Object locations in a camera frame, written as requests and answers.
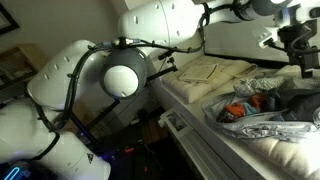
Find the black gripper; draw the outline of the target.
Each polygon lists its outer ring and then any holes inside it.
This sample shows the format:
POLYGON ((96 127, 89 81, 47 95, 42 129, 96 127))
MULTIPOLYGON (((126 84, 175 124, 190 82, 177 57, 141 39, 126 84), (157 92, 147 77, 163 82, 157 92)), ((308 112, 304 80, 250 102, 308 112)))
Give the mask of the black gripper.
POLYGON ((313 76, 313 68, 319 67, 319 49, 311 46, 309 40, 317 34, 317 21, 309 20, 302 24, 286 26, 279 30, 280 41, 289 57, 290 65, 302 67, 301 76, 313 76))

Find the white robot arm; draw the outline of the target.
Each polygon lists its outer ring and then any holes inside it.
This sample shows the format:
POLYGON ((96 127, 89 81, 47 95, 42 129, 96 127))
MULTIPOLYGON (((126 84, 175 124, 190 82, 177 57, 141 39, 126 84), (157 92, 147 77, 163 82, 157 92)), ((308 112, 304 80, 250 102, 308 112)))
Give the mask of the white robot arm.
POLYGON ((319 0, 212 0, 196 5, 192 0, 152 0, 121 16, 121 38, 94 44, 78 40, 51 59, 27 83, 28 98, 14 100, 0 111, 0 163, 14 160, 46 164, 63 180, 108 180, 111 166, 91 152, 72 133, 60 129, 68 120, 75 100, 101 82, 106 92, 127 98, 146 82, 145 58, 156 48, 173 49, 191 38, 200 26, 218 22, 238 23, 274 15, 297 7, 300 22, 319 0), (137 61, 127 87, 111 79, 120 73, 110 68, 102 74, 104 50, 121 48, 137 61))

